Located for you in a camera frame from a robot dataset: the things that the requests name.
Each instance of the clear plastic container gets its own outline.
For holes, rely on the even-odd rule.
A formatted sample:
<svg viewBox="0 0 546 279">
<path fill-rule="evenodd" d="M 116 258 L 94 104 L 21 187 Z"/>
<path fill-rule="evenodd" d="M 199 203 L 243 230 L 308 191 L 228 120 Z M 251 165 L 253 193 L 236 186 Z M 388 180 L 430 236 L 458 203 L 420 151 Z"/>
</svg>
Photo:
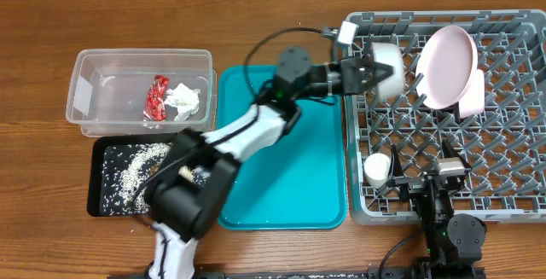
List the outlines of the clear plastic container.
<svg viewBox="0 0 546 279">
<path fill-rule="evenodd" d="M 199 89 L 199 110 L 175 122 L 166 106 L 165 121 L 143 121 L 144 103 L 154 76 Z M 67 120 L 88 137 L 149 134 L 192 127 L 211 130 L 215 121 L 216 73 L 204 49 L 87 49 L 79 53 L 67 100 Z"/>
</svg>

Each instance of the white cup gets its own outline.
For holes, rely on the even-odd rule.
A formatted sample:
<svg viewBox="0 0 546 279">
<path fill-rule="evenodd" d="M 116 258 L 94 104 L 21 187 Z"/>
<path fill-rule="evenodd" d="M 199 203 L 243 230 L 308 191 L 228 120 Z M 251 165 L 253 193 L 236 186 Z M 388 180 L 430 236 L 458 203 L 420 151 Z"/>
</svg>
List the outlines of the white cup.
<svg viewBox="0 0 546 279">
<path fill-rule="evenodd" d="M 427 41 L 415 73 L 422 73 L 419 95 L 427 95 L 429 108 L 447 108 L 457 102 L 461 118 L 485 108 L 484 73 L 478 69 L 478 50 L 472 37 L 459 26 L 446 26 Z"/>
<path fill-rule="evenodd" d="M 374 61 L 392 67 L 392 75 L 377 84 L 380 99 L 398 96 L 404 92 L 404 60 L 396 44 L 372 43 Z"/>
<path fill-rule="evenodd" d="M 371 154 L 364 161 L 364 175 L 366 181 L 373 188 L 378 189 L 385 184 L 389 177 L 389 170 L 391 168 L 391 158 L 382 154 Z"/>
</svg>

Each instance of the red wrapper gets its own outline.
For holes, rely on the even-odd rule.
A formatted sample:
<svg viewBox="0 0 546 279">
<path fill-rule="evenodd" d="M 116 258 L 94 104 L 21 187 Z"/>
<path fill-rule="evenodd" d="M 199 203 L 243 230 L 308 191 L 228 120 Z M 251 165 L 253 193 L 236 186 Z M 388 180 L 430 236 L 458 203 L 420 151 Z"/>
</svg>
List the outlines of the red wrapper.
<svg viewBox="0 0 546 279">
<path fill-rule="evenodd" d="M 150 86 L 144 104 L 144 121 L 163 121 L 166 119 L 163 96 L 168 84 L 168 78 L 162 75 L 155 76 L 154 83 Z"/>
</svg>

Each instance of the robotic arm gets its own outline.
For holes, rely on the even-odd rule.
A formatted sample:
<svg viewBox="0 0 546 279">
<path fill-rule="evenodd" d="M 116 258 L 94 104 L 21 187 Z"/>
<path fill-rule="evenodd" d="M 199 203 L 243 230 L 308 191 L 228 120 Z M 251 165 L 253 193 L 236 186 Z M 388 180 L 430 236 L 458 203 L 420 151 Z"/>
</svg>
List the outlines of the robotic arm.
<svg viewBox="0 0 546 279">
<path fill-rule="evenodd" d="M 429 253 L 429 257 L 414 260 L 405 278 L 485 279 L 484 269 L 474 268 L 473 263 L 481 260 L 487 227 L 474 216 L 455 215 L 450 201 L 450 195 L 464 189 L 471 166 L 445 140 L 442 151 L 444 158 L 434 169 L 419 177 L 405 177 L 392 146 L 392 177 L 386 186 L 399 188 L 401 201 L 414 202 Z"/>
<path fill-rule="evenodd" d="M 347 23 L 339 31 L 322 31 L 335 41 L 334 48 L 335 44 L 351 45 L 356 27 L 348 23 L 352 34 L 347 36 L 343 28 Z M 158 231 L 155 259 L 146 276 L 192 278 L 198 240 L 217 220 L 241 164 L 290 133 L 302 114 L 296 100 L 362 94 L 403 71 L 394 64 L 402 64 L 401 56 L 393 65 L 352 56 L 316 66 L 305 50 L 293 46 L 282 52 L 273 79 L 262 86 L 242 117 L 216 131 L 178 133 L 144 193 Z M 392 147 L 391 178 L 386 186 L 399 188 L 402 201 L 414 202 L 430 251 L 430 257 L 416 259 L 401 276 L 483 279 L 483 269 L 474 269 L 473 262 L 481 259 L 485 224 L 466 214 L 455 215 L 450 203 L 450 194 L 463 188 L 470 166 L 447 142 L 442 148 L 445 159 L 434 170 L 412 178 L 404 176 L 398 152 Z M 375 271 L 370 269 L 369 277 L 377 277 Z M 382 266 L 378 271 L 383 273 Z"/>
<path fill-rule="evenodd" d="M 340 41 L 345 32 L 335 34 Z M 241 163 L 290 133 L 302 114 L 296 100 L 362 94 L 392 74 L 389 65 L 357 57 L 314 66 L 293 46 L 246 114 L 216 131 L 181 131 L 144 194 L 159 232 L 148 277 L 192 277 L 197 242 L 217 220 Z"/>
</svg>

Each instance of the pink plate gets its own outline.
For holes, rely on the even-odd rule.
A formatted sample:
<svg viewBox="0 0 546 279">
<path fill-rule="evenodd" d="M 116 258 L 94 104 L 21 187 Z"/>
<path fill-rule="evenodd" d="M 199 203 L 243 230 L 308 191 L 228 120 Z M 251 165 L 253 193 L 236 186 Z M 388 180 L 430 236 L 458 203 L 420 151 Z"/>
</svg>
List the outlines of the pink plate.
<svg viewBox="0 0 546 279">
<path fill-rule="evenodd" d="M 478 64 L 472 38 L 459 26 L 446 26 L 425 44 L 415 74 L 422 73 L 417 93 L 427 95 L 423 102 L 433 109 L 447 108 L 458 102 L 470 87 Z"/>
</svg>

